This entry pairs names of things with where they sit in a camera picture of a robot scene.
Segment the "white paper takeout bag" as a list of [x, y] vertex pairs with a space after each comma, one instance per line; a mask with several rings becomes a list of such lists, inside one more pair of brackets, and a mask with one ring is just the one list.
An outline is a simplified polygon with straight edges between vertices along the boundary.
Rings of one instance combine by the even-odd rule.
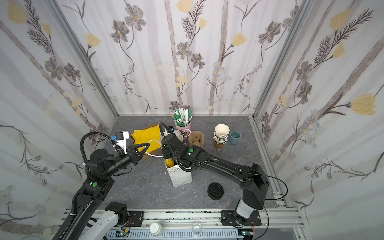
[[[148, 154], [148, 153], [146, 153], [146, 154], [147, 154], [147, 156], [163, 160], [164, 164], [165, 164], [166, 159], [172, 159], [171, 157], [164, 158], [165, 154], [162, 153], [162, 144], [161, 144], [161, 148], [157, 149], [156, 151], [153, 151], [151, 154]], [[192, 182], [192, 173], [183, 171], [177, 165], [176, 161], [175, 160], [173, 160], [173, 161], [175, 162], [175, 166], [172, 168], [167, 168], [167, 166], [165, 164], [165, 166], [167, 168], [167, 172], [168, 172], [170, 179], [171, 179], [171, 182], [173, 184], [173, 187], [176, 188], [176, 187], [191, 183]]]

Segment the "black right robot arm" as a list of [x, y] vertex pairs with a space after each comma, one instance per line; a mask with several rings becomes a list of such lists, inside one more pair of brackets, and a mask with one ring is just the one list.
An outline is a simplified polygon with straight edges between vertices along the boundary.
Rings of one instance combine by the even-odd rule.
[[171, 133], [161, 141], [165, 159], [171, 158], [183, 171], [192, 172], [199, 168], [226, 177], [243, 190], [243, 196], [237, 204], [234, 213], [234, 226], [245, 226], [254, 211], [265, 208], [267, 193], [270, 187], [269, 179], [261, 166], [253, 164], [245, 166], [218, 158], [203, 148], [187, 146]]

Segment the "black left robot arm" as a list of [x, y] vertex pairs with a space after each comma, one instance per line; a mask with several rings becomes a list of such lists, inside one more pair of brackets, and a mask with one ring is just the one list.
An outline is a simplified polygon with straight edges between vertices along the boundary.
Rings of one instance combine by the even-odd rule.
[[94, 212], [105, 200], [115, 180], [121, 174], [119, 171], [126, 169], [131, 164], [137, 165], [150, 147], [150, 143], [143, 143], [127, 147], [127, 152], [116, 145], [118, 155], [114, 156], [105, 149], [95, 150], [88, 159], [84, 149], [84, 141], [92, 135], [100, 135], [116, 141], [101, 132], [89, 132], [80, 140], [80, 151], [86, 165], [87, 178], [72, 199], [71, 211], [61, 225], [54, 240], [77, 240], [85, 229]]

